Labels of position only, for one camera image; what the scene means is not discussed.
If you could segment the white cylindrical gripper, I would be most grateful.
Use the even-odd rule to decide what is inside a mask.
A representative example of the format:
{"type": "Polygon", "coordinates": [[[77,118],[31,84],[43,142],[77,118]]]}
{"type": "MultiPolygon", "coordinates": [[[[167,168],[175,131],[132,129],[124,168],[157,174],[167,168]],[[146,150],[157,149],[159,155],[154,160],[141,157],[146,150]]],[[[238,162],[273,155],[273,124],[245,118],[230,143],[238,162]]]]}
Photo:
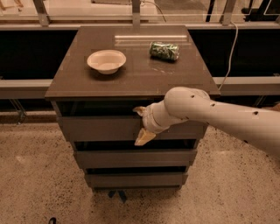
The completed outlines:
{"type": "Polygon", "coordinates": [[[172,125],[186,122],[185,118],[177,118],[170,115],[163,101],[152,103],[147,107],[139,106],[133,108],[143,118],[143,126],[135,141],[135,146],[143,146],[172,125]]]}

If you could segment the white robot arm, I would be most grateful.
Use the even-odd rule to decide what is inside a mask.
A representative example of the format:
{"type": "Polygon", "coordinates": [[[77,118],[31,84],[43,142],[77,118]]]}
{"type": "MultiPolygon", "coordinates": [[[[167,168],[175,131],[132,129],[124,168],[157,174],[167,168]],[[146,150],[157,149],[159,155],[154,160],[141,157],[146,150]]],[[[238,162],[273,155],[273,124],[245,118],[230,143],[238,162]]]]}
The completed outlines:
{"type": "Polygon", "coordinates": [[[278,111],[213,101],[205,91],[189,87],[174,87],[162,101],[134,111],[143,121],[136,146],[148,143],[172,125],[196,121],[280,158],[278,111]]]}

